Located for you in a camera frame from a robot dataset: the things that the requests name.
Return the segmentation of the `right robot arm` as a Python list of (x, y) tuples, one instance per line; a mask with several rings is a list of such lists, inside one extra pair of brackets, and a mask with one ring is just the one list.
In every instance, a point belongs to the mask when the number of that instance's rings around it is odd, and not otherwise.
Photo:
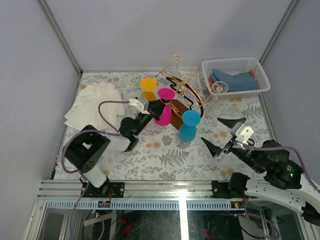
[(254, 197), (286, 207), (313, 225), (320, 224), (320, 186), (313, 182), (304, 163), (290, 160), (289, 146), (275, 140), (266, 140), (255, 147), (251, 136), (253, 129), (246, 125), (246, 118), (218, 121), (230, 129), (232, 138), (223, 147), (201, 140), (213, 157), (232, 153), (255, 173), (264, 174), (264, 182), (240, 172), (232, 173), (229, 182), (212, 181), (212, 196), (219, 199)]

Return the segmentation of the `yellow plastic goblet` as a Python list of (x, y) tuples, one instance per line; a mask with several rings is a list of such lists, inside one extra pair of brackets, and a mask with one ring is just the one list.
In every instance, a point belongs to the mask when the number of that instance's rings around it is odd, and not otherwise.
[(140, 88), (142, 90), (141, 97), (145, 98), (148, 101), (155, 101), (156, 95), (154, 90), (157, 88), (157, 82), (151, 77), (147, 77), (141, 80)]

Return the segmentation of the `pink plastic wine glass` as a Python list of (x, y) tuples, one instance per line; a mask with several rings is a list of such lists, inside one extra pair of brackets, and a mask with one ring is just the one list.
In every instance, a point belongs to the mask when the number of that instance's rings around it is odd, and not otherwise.
[(163, 111), (159, 116), (159, 120), (154, 120), (154, 122), (159, 126), (167, 126), (171, 123), (172, 110), (170, 108), (169, 102), (175, 97), (175, 92), (171, 88), (161, 88), (158, 91), (158, 96), (160, 101), (164, 104)]

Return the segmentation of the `gold wire wine glass rack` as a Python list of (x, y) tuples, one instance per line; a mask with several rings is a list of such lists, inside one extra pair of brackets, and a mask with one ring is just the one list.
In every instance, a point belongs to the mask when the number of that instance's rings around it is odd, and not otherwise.
[(192, 87), (189, 82), (192, 77), (195, 77), (194, 82), (196, 83), (196, 77), (199, 75), (203, 75), (203, 70), (199, 67), (194, 67), (191, 68), (191, 70), (188, 72), (187, 80), (177, 78), (173, 74), (167, 72), (167, 69), (171, 64), (173, 64), (170, 58), (168, 64), (151, 78), (156, 79), (158, 76), (165, 77), (165, 79), (170, 82), (170, 88), (188, 105), (188, 110), (194, 110), (198, 112), (200, 114), (200, 117), (202, 118), (205, 114), (204, 106), (208, 102), (209, 98), (207, 98), (206, 100), (202, 99), (197, 93), (197, 90)]

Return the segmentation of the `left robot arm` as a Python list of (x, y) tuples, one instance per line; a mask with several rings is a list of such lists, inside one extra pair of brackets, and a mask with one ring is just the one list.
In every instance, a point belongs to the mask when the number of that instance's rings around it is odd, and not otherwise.
[(84, 198), (121, 198), (123, 183), (111, 183), (98, 166), (98, 161), (106, 150), (129, 152), (139, 142), (138, 135), (153, 119), (160, 120), (165, 104), (160, 100), (148, 101), (143, 97), (131, 98), (127, 104), (138, 109), (135, 118), (125, 117), (114, 133), (98, 130), (87, 125), (75, 134), (62, 149), (61, 165), (69, 161), (81, 175)]

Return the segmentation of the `blue plastic wine glass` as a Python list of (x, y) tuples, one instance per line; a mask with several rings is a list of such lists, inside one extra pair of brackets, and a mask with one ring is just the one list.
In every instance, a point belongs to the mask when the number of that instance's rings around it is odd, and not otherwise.
[(182, 115), (182, 125), (178, 137), (182, 142), (192, 142), (197, 135), (197, 125), (201, 122), (200, 114), (195, 110), (187, 110)]

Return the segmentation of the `ribbed clear wine glass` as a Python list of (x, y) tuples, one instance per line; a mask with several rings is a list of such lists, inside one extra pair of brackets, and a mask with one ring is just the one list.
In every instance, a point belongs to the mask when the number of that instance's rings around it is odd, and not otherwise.
[(175, 53), (170, 57), (170, 61), (175, 65), (175, 70), (173, 72), (173, 75), (179, 79), (181, 78), (179, 66), (183, 63), (184, 58), (185, 57), (182, 53)]

